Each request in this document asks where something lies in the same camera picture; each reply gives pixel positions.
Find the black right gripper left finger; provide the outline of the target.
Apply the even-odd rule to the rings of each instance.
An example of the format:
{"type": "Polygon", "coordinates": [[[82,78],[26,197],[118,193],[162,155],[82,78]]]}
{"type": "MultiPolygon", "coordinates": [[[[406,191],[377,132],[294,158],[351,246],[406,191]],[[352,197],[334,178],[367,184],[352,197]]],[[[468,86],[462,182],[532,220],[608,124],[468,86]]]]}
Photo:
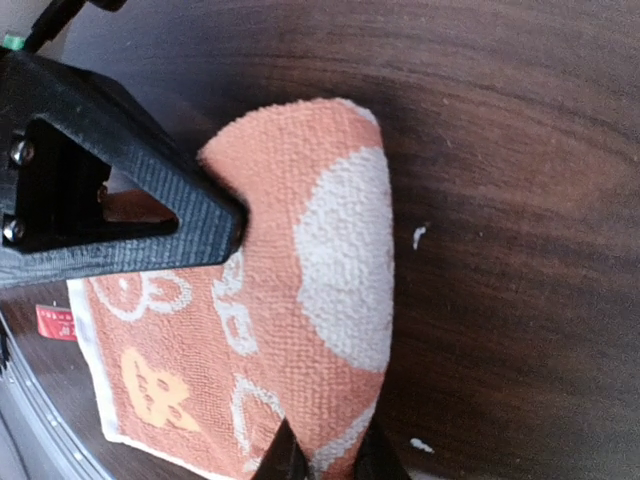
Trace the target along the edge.
{"type": "Polygon", "coordinates": [[[307,458],[300,448],[289,422],[284,419],[254,474],[254,480],[307,480],[312,478],[307,458]]]}

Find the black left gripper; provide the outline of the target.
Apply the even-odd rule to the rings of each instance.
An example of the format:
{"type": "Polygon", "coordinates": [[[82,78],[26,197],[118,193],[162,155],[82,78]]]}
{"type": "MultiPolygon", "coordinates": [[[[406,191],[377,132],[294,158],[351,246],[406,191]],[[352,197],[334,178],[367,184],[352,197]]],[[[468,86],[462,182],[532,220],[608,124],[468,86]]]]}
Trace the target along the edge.
{"type": "Polygon", "coordinates": [[[220,265],[245,206],[116,81],[1,51],[1,287],[220,265]],[[170,218],[109,221],[113,171],[170,218]]]}

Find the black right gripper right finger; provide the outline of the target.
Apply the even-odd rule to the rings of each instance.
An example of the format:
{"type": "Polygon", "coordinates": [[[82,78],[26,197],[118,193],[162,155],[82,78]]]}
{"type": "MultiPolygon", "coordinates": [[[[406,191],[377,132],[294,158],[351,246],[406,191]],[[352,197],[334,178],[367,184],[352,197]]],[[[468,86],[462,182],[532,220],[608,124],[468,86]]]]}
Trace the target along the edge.
{"type": "Polygon", "coordinates": [[[390,441],[378,424],[366,431],[354,465],[355,480],[410,480],[390,441]]]}

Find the orange bunny pattern towel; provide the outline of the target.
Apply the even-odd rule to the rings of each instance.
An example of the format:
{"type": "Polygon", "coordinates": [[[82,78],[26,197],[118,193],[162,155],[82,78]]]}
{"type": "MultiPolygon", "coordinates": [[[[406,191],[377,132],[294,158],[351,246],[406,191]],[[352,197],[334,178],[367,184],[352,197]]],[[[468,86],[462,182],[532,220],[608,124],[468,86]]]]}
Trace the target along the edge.
{"type": "Polygon", "coordinates": [[[79,346],[110,442],[204,479],[253,479],[286,419],[312,479],[354,479],[394,313],[378,122],[346,99],[273,105],[200,160],[248,203],[238,251],[71,280],[68,308],[37,308],[39,332],[79,346]]]}

